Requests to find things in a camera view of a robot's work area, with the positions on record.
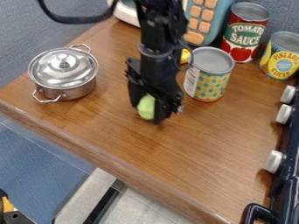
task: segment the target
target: tin can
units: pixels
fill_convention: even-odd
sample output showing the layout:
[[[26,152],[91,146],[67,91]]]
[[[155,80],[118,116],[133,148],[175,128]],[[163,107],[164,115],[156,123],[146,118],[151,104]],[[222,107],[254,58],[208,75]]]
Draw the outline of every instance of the tin can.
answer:
[[[289,80],[299,71],[299,35],[279,31],[272,35],[260,62],[261,70],[277,80]]]
[[[225,93],[234,66],[233,58],[218,48],[195,49],[193,62],[184,77],[185,92],[202,102],[217,101]]]
[[[270,14],[256,3],[236,3],[231,11],[221,49],[230,53],[235,61],[246,63],[257,52]]]

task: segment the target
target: red can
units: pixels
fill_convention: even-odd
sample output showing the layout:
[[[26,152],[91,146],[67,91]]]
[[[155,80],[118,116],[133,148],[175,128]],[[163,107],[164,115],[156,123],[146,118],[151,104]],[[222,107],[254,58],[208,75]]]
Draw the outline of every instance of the red can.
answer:
[[[257,52],[270,13],[256,3],[236,3],[231,11],[221,49],[231,54],[235,61],[246,63]]]

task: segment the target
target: stainless steel pot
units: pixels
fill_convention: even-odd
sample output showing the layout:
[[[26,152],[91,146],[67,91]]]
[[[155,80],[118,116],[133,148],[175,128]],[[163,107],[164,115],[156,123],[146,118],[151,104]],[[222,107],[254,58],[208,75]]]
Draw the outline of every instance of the stainless steel pot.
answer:
[[[85,46],[87,51],[76,47]],[[41,103],[70,101],[94,89],[99,71],[96,58],[87,45],[71,45],[42,52],[28,66],[28,74],[36,84],[32,97]],[[40,100],[38,92],[50,100]]]

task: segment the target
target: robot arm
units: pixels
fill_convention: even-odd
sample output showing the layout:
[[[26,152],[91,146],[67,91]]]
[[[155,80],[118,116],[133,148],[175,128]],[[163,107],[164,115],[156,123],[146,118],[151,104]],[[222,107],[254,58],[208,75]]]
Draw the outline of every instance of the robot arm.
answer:
[[[119,0],[108,0],[109,8],[93,17],[62,17],[48,10],[44,0],[37,0],[45,14],[64,24],[91,24],[110,18]],[[141,26],[141,60],[127,59],[126,76],[131,103],[137,107],[146,95],[155,98],[152,119],[159,124],[180,112],[184,93],[177,84],[177,73],[188,20],[182,0],[134,0]]]

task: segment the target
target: white label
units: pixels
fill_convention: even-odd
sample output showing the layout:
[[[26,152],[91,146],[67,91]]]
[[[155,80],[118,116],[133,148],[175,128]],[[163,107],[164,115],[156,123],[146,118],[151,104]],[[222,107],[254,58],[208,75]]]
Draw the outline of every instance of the white label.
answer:
[[[184,91],[191,97],[194,97],[199,73],[200,71],[196,67],[191,66],[184,77]]]

